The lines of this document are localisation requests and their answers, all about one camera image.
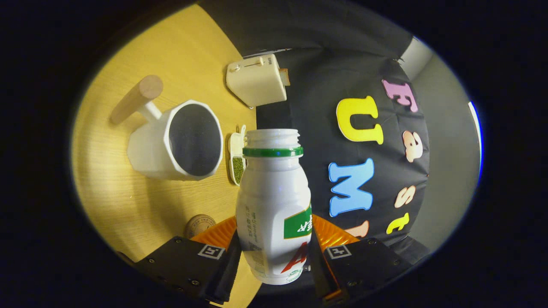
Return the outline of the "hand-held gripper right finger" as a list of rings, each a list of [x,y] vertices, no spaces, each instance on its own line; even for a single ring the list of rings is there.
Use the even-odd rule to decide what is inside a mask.
[[[312,216],[309,261],[316,294],[324,305],[344,305],[400,278],[412,265],[376,238],[359,240]]]

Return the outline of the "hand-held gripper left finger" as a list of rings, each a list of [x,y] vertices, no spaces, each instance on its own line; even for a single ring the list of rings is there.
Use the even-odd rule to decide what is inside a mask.
[[[138,261],[136,268],[178,293],[221,305],[230,299],[240,257],[232,216],[190,239],[173,237]]]

